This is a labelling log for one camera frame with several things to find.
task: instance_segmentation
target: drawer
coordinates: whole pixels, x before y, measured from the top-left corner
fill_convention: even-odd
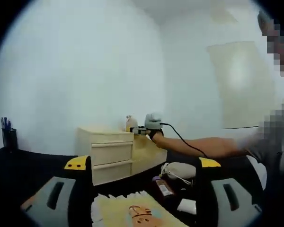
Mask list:
[[[93,143],[91,145],[92,164],[102,165],[131,159],[132,142]]]
[[[131,175],[131,161],[94,166],[92,170],[93,184],[98,185],[117,181]]]
[[[116,133],[93,133],[91,143],[116,143],[116,142],[133,142],[133,133],[116,132]]]

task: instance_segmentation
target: wooden drawer unit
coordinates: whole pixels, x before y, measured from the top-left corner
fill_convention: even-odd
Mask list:
[[[109,164],[131,159],[133,142],[92,143],[91,160],[93,165]]]
[[[131,161],[94,166],[92,170],[93,184],[98,185],[129,177],[131,169]]]
[[[124,131],[80,127],[76,155],[91,156],[93,184],[117,181],[166,161],[166,151],[145,136]]]

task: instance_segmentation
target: small bottle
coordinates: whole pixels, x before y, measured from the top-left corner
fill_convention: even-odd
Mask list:
[[[166,198],[167,196],[175,195],[167,182],[162,180],[159,176],[153,177],[152,181],[154,181],[159,187],[164,198]]]
[[[138,128],[138,122],[131,115],[126,116],[126,132],[130,132],[130,128]]]

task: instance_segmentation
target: white wall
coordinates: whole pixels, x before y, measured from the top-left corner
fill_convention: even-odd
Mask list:
[[[240,137],[256,129],[222,129],[222,104],[206,51],[208,46],[254,41],[270,66],[278,100],[284,98],[284,78],[280,77],[278,67],[274,71],[273,56],[266,53],[266,38],[262,37],[257,23],[258,9],[233,5],[227,10],[238,23],[216,23],[210,10],[204,8],[172,18],[160,27],[166,65],[164,120],[187,139]],[[165,132],[167,136],[177,137],[169,128]]]
[[[159,30],[130,1],[34,1],[0,49],[0,117],[19,148],[70,155],[80,125],[162,112],[163,80]]]

